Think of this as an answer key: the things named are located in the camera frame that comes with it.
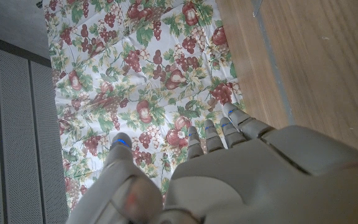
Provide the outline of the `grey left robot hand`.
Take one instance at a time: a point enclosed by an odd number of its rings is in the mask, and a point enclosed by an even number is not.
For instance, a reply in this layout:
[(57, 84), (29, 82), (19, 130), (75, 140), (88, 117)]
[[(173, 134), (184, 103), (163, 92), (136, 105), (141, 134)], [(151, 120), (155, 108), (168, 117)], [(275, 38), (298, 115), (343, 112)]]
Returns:
[(275, 129), (234, 106), (205, 142), (188, 129), (188, 158), (166, 194), (117, 134), (99, 179), (68, 223), (358, 223), (358, 150), (312, 129)]

